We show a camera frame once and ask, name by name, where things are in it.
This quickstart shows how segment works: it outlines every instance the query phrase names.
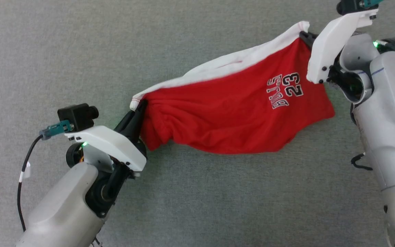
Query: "red t-shirt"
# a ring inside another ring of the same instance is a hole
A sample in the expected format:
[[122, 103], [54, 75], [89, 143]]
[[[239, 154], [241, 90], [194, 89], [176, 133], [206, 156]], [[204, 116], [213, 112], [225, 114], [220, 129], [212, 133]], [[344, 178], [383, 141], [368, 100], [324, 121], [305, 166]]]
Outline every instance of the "red t-shirt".
[[324, 86], [306, 79], [309, 58], [296, 38], [240, 71], [148, 92], [141, 138], [150, 150], [173, 139], [211, 153], [276, 152], [304, 127], [334, 116]]

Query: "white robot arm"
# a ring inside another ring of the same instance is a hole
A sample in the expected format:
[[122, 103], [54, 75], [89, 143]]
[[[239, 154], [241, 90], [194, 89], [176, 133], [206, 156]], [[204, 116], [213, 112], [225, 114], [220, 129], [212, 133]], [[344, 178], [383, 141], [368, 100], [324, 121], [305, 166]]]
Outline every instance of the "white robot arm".
[[373, 42], [370, 35], [355, 33], [376, 17], [377, 6], [366, 9], [363, 3], [341, 0], [344, 16], [313, 42], [307, 79], [336, 83], [351, 102], [351, 117], [383, 197], [387, 241], [395, 247], [395, 38]]
[[30, 214], [16, 247], [87, 247], [94, 242], [124, 181], [146, 164], [139, 136], [147, 102], [141, 103], [115, 130], [93, 127], [95, 117], [89, 114], [93, 108], [87, 104], [58, 111], [59, 118], [68, 121], [63, 125], [67, 127], [59, 131], [61, 125], [54, 125], [41, 135], [48, 139], [64, 131], [77, 142], [66, 156], [72, 168]]

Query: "white cable tie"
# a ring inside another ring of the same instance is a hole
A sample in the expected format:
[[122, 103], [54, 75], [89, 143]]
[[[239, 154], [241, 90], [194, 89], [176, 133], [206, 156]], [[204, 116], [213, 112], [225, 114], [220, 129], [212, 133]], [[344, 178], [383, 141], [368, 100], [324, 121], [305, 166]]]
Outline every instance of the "white cable tie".
[[30, 162], [27, 161], [27, 166], [25, 167], [24, 178], [29, 178], [31, 175], [31, 167]]
[[383, 40], [376, 40], [375, 42], [378, 42], [378, 43], [381, 44], [381, 45], [386, 45], [386, 44], [388, 44], [388, 42], [383, 41]]
[[19, 175], [19, 182], [22, 183], [22, 178], [24, 177], [24, 172], [21, 172], [21, 175]]

